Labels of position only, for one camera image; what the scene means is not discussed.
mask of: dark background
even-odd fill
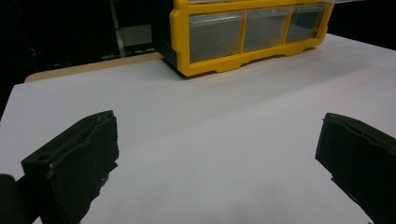
[[[148,2],[117,1],[120,26],[148,24]],[[336,5],[328,32],[396,50],[393,10],[390,0]],[[1,0],[0,30],[0,118],[29,75],[118,54],[108,0]]]

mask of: white table surface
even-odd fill
[[[396,136],[396,51],[327,35],[194,79],[155,60],[17,85],[0,173],[20,178],[22,159],[105,110],[118,119],[119,167],[83,224],[366,224],[315,152],[327,112]]]

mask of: wooden table edge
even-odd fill
[[[150,60],[161,59],[162,57],[163,56],[161,56],[161,54],[159,54],[158,52],[154,52],[154,53],[142,54],[134,57],[127,57],[127,58],[115,59],[115,60],[104,61],[99,63],[88,63],[73,67],[49,70],[45,72],[34,73],[29,77],[27,77],[24,82],[25,83],[33,82],[33,81],[38,81],[53,77],[64,77],[68,75],[91,72],[100,69],[123,66],[132,63],[142,63]]]

